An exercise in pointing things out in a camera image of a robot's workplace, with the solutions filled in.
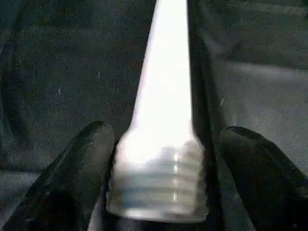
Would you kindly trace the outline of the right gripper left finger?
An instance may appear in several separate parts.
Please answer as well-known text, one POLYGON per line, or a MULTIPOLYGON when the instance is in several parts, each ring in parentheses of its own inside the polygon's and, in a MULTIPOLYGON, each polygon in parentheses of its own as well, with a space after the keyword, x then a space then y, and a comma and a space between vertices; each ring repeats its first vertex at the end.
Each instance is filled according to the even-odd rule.
POLYGON ((88 124, 47 166, 3 226, 4 231, 86 231, 110 169, 112 126, 88 124))

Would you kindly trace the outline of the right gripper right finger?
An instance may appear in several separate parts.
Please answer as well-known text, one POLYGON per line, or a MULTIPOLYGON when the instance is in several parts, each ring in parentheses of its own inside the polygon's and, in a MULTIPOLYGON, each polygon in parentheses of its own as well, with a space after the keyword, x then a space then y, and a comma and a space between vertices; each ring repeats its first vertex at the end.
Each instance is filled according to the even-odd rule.
POLYGON ((228 127, 219 150, 257 231, 308 229, 308 178, 261 134, 228 127))

